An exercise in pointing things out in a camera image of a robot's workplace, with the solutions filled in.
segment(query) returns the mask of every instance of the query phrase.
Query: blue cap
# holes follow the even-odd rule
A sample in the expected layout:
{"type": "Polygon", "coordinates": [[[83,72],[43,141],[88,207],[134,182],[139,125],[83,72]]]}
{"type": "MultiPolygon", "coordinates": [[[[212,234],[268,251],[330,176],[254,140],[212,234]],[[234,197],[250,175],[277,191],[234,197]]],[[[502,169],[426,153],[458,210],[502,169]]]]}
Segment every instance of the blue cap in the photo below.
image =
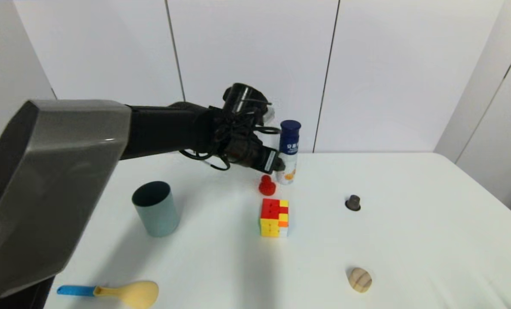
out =
{"type": "Polygon", "coordinates": [[[301,129],[301,123],[298,121],[283,121],[280,123],[282,129],[281,135],[283,136],[299,136],[299,129],[301,129]]]}

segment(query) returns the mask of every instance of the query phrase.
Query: red chess pawn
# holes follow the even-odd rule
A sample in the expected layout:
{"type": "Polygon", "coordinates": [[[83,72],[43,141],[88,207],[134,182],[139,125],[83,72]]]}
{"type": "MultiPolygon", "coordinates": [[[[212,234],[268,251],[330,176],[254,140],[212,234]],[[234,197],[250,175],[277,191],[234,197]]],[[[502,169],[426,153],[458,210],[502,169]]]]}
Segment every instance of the red chess pawn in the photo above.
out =
{"type": "Polygon", "coordinates": [[[261,177],[261,184],[259,184],[259,192],[265,196],[271,196],[277,191],[277,185],[271,181],[269,175],[263,175],[261,177]]]}

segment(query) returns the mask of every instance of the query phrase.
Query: white wall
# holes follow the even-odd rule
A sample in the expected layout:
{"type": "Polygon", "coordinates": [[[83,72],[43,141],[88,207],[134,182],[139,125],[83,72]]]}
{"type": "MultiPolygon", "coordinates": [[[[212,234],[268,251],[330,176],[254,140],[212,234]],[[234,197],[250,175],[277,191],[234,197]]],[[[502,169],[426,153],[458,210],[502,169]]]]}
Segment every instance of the white wall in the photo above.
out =
{"type": "Polygon", "coordinates": [[[511,209],[511,70],[458,166],[511,209]]]}
{"type": "Polygon", "coordinates": [[[231,84],[249,84],[273,102],[273,125],[302,123],[300,150],[312,151],[337,8],[337,0],[169,0],[186,99],[220,107],[231,84]]]}
{"type": "Polygon", "coordinates": [[[511,0],[506,0],[483,54],[435,152],[457,162],[511,65],[511,0]]]}
{"type": "Polygon", "coordinates": [[[55,98],[12,2],[0,1],[0,134],[31,98],[55,98]]]}
{"type": "Polygon", "coordinates": [[[58,98],[183,100],[164,0],[15,4],[58,98]]]}
{"type": "Polygon", "coordinates": [[[502,3],[342,1],[316,151],[432,151],[502,3]]]}

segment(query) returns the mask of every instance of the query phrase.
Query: red cube face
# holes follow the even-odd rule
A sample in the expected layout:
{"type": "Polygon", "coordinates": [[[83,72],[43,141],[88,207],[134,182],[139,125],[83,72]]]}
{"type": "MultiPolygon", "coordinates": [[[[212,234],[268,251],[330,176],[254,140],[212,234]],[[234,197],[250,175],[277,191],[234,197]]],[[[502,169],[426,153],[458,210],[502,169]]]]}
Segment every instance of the red cube face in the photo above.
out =
{"type": "Polygon", "coordinates": [[[263,207],[261,208],[261,219],[279,219],[280,201],[269,198],[263,199],[263,207]]]}

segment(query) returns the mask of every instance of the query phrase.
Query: blue handle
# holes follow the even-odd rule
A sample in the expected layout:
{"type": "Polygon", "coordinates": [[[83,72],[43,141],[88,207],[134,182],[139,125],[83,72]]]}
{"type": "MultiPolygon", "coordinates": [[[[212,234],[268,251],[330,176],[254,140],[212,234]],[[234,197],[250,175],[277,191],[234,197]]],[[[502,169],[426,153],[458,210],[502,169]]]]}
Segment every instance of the blue handle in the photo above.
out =
{"type": "Polygon", "coordinates": [[[95,286],[62,285],[57,289],[57,294],[75,295],[77,297],[95,297],[93,295],[95,286]]]}

